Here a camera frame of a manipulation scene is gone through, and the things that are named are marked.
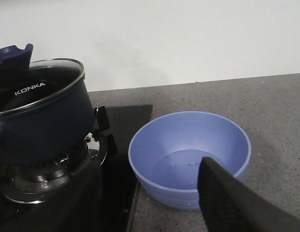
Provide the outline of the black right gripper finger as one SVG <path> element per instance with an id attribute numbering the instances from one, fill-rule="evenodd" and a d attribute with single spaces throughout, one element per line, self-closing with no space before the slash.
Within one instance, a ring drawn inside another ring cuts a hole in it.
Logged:
<path id="1" fill-rule="evenodd" d="M 300 219 L 258 196 L 211 157 L 201 161 L 197 189 L 210 232 L 300 232 Z"/>

